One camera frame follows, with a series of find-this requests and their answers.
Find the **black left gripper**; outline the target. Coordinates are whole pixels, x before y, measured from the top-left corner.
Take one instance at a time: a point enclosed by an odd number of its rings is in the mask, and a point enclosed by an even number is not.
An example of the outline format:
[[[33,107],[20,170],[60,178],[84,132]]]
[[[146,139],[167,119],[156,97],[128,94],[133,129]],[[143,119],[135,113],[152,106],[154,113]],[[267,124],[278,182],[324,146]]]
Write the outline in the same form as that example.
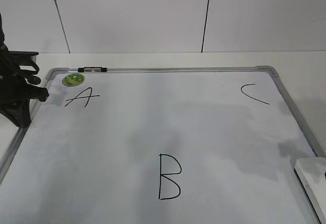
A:
[[[1,114],[15,126],[27,128],[31,124],[30,99],[45,102],[47,88],[38,87],[41,79],[30,76],[1,76]]]

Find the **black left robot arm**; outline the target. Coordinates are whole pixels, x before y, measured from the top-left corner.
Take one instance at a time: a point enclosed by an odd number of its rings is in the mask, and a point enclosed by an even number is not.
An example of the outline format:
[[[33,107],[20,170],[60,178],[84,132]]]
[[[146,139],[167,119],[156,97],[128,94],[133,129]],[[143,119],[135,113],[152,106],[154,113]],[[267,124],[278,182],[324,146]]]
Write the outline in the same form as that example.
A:
[[[44,102],[49,97],[46,88],[38,87],[40,69],[33,60],[38,54],[10,51],[1,30],[1,114],[17,127],[27,128],[31,123],[30,100]]]

